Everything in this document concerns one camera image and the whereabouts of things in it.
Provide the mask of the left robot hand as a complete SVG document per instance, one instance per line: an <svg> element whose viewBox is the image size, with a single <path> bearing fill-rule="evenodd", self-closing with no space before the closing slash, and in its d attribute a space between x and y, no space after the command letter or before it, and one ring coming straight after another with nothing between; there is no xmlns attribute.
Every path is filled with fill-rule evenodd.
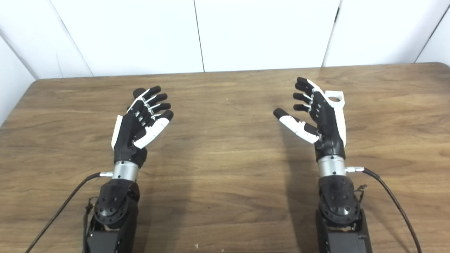
<svg viewBox="0 0 450 253"><path fill-rule="evenodd" d="M111 138L114 163L132 162L141 168L147 159L146 146L161 134L173 119L171 104L164 101L157 85L133 92L134 101L124 115L118 115Z"/></svg>

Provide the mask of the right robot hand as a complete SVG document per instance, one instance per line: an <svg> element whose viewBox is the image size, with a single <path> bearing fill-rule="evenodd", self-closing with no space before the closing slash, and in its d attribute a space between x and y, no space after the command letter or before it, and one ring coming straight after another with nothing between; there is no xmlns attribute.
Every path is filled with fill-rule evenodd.
<svg viewBox="0 0 450 253"><path fill-rule="evenodd" d="M323 157L345 158L347 126L344 116L345 97L342 91L323 91L313 81L298 77L292 96L302 101L293 106L295 111L308 113L314 125L298 119L281 108L274 116L296 136L314 145L316 160Z"/></svg>

